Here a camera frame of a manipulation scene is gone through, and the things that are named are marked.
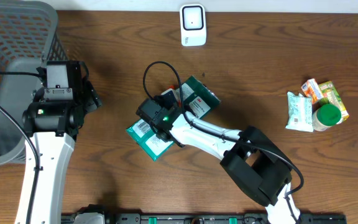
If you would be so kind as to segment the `white jar green lid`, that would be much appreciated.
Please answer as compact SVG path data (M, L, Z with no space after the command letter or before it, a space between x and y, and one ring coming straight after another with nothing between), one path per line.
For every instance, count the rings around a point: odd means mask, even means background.
M312 114L312 127L315 131L325 131L335 126L341 118L341 110L337 106L325 104Z

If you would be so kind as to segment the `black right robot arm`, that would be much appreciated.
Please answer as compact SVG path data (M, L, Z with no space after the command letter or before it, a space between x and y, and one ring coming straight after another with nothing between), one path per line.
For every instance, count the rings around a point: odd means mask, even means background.
M291 173L300 173L259 129L225 129L179 108L159 109L149 122L160 139L194 146L220 160L220 165L250 199L266 208L270 223L299 223Z

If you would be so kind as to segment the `green 3M package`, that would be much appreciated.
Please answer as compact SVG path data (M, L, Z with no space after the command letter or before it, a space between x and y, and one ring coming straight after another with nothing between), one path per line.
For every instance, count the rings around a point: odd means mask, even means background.
M206 116L220 104L220 99L194 76L189 77L183 84L183 99L185 104L197 118ZM173 141L164 142L151 130L150 126L140 119L126 129L126 133L156 161L167 149L174 145Z

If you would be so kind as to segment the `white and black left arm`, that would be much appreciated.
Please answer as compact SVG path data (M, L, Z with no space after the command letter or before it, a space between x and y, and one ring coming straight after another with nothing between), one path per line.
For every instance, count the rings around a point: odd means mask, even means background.
M23 114L25 173L16 223L60 223L65 179L85 115L101 106L91 82L48 88Z

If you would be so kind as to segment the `green yellow juice carton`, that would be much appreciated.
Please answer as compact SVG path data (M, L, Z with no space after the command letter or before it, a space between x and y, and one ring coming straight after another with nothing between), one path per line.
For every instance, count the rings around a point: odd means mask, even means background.
M328 81L320 83L318 86L323 94L323 99L319 100L319 104L321 106L325 104L332 104L338 107L341 111L341 119L337 122L337 124L341 124L349 117L349 113L347 112L346 107L344 106L344 103L334 86L334 83L332 81Z

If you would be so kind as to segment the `small orange box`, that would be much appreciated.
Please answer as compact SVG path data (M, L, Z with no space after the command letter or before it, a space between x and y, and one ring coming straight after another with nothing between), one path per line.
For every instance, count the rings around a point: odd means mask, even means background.
M312 104L318 103L321 99L324 98L324 95L314 78L309 79L304 84L302 84L301 90L306 95L306 97L312 99Z

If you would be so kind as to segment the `mint green wipes pack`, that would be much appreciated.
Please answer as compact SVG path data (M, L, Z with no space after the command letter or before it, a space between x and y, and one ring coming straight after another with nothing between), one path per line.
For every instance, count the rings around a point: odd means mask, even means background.
M312 98L302 94L287 93L288 123L286 129L313 132L312 125Z

